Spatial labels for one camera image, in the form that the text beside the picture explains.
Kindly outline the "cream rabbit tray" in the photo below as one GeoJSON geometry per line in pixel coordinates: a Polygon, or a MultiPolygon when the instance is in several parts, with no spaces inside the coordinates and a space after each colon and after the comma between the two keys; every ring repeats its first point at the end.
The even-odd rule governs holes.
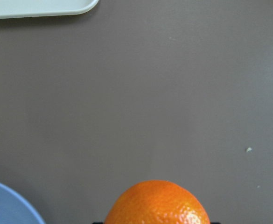
{"type": "Polygon", "coordinates": [[[93,9],[98,0],[0,0],[0,19],[78,15],[93,9]]]}

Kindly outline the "orange tangerine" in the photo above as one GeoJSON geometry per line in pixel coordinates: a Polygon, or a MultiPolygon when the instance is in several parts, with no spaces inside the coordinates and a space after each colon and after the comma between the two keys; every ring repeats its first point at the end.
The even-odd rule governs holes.
{"type": "Polygon", "coordinates": [[[199,200],[185,188],[164,180],[139,182],[116,200],[106,224],[209,224],[199,200]]]}

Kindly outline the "blue round plate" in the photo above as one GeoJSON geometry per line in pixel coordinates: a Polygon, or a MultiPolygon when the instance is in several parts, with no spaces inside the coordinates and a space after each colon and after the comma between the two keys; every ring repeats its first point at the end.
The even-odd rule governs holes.
{"type": "Polygon", "coordinates": [[[23,196],[0,183],[0,224],[44,224],[42,216],[23,196]]]}

